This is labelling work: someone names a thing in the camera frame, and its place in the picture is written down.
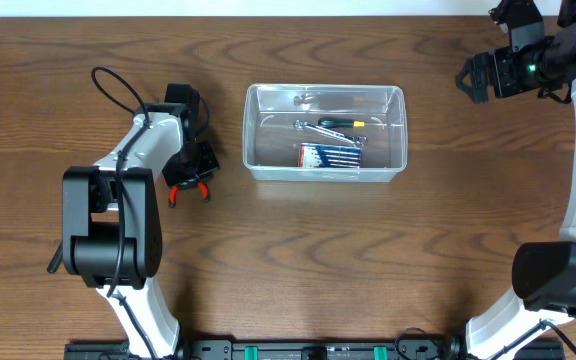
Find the wood grain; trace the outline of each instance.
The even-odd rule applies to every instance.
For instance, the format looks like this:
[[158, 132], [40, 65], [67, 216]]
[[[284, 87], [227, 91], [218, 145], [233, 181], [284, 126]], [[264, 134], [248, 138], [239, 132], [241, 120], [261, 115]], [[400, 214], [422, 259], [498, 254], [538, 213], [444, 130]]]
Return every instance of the wood grain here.
[[[159, 274], [184, 325], [239, 339], [460, 330], [510, 286], [521, 243], [557, 239], [568, 201], [572, 106], [534, 93], [475, 106], [454, 86], [468, 56], [505, 43], [483, 17], [0, 19], [0, 359], [124, 337], [80, 279], [45, 272], [63, 172], [128, 129], [96, 65], [146, 99], [189, 82], [211, 104], [213, 201], [183, 192], [171, 210], [157, 183]], [[407, 169], [390, 184], [255, 182], [241, 160], [253, 83], [400, 86]], [[576, 342], [576, 322], [565, 332]]]

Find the clear plastic container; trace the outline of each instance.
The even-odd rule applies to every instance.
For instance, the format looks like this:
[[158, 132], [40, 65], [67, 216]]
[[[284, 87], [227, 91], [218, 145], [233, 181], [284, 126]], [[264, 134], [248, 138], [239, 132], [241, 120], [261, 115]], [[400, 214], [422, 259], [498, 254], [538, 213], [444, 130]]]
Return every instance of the clear plastic container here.
[[[345, 144], [311, 131], [322, 117], [364, 121], [332, 130], [365, 136], [360, 168], [300, 168], [302, 143]], [[244, 164], [257, 180], [388, 182], [406, 167], [408, 135], [404, 96], [396, 86], [254, 84], [243, 124]]]

